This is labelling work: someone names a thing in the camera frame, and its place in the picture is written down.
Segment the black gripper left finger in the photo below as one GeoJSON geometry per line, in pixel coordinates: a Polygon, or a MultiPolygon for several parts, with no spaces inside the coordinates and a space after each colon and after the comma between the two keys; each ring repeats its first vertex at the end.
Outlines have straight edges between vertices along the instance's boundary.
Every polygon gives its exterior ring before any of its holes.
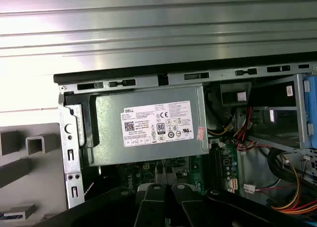
{"type": "Polygon", "coordinates": [[[150,185],[160,200],[143,199],[136,205],[136,193],[117,187],[78,206],[34,224],[36,227],[163,227],[165,188],[150,185]]]}

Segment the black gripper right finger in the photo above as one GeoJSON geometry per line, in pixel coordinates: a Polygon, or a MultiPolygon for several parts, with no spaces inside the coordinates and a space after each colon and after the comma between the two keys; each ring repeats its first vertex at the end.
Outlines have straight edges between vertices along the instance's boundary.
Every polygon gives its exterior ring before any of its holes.
{"type": "Polygon", "coordinates": [[[311,227],[312,224],[223,189],[202,195],[187,184],[172,187],[191,227],[311,227]]]}

